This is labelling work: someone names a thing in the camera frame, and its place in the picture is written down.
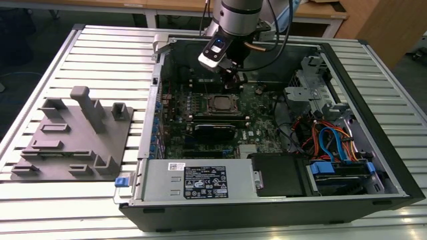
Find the blue latch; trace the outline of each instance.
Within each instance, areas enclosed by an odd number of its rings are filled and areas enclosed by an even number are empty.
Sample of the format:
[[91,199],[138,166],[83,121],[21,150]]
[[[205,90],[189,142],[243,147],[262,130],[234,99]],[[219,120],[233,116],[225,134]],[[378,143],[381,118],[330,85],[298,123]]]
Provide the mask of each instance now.
[[114,181],[114,185],[117,188],[129,188],[130,187],[130,178],[129,177],[118,177]]
[[372,162],[369,161],[368,164],[366,164],[366,166],[368,166],[369,172],[370,172],[372,174],[376,173],[377,169],[376,169],[374,163],[372,163]]
[[313,174],[334,174],[335,170],[330,161],[317,161],[310,165]]

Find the blue cable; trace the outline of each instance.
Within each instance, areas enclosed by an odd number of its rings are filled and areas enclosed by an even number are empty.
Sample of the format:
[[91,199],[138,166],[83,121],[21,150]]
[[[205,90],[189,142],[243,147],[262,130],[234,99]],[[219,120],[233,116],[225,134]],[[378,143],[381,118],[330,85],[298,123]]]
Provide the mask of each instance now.
[[334,155],[333,153],[327,150],[325,144],[323,144],[323,134],[326,132],[326,130],[331,130],[333,133],[334,133],[334,136],[335,136],[335,140],[337,140],[337,147],[338,147],[338,154],[339,154],[339,157],[341,157],[341,160],[343,161],[347,161],[347,155],[346,155],[346,152],[343,150],[343,145],[342,145],[342,139],[341,139],[341,135],[339,135],[339,132],[331,128],[331,127],[326,127],[321,130],[321,133],[319,133],[319,144],[321,144],[321,148],[322,150],[326,152],[326,154],[330,156],[331,158],[331,162],[334,161]]

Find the gray vertical post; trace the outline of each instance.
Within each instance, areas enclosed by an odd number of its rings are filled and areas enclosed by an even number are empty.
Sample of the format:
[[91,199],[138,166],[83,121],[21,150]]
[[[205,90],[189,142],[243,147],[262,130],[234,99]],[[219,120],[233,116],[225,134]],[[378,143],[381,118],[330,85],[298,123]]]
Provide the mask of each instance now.
[[90,98],[90,88],[87,86],[75,86],[71,90],[70,96],[71,99],[78,101],[83,115],[87,118],[95,132],[98,134],[103,133],[106,131],[106,126]]

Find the barcode sticker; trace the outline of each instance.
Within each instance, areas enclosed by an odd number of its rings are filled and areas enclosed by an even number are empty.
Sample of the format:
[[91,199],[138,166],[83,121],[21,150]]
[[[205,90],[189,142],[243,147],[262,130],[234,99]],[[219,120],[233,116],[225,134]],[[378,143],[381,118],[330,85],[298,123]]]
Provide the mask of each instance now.
[[185,171],[186,163],[185,162],[170,162],[167,170],[170,171]]

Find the table leg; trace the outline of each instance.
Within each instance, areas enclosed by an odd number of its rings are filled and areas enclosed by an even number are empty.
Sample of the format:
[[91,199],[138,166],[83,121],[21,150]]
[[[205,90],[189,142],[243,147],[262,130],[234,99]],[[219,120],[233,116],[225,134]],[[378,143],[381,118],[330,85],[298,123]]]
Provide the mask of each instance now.
[[335,35],[341,29],[341,26],[343,24],[343,21],[342,19],[333,19],[331,20],[331,23],[330,25],[327,26],[326,30],[325,30],[325,33],[323,33],[323,38],[329,38],[329,39],[333,39],[335,38]]
[[147,26],[150,29],[159,27],[159,16],[157,10],[146,9]]
[[51,13],[54,20],[61,19],[61,11],[59,10],[50,10],[49,12]]

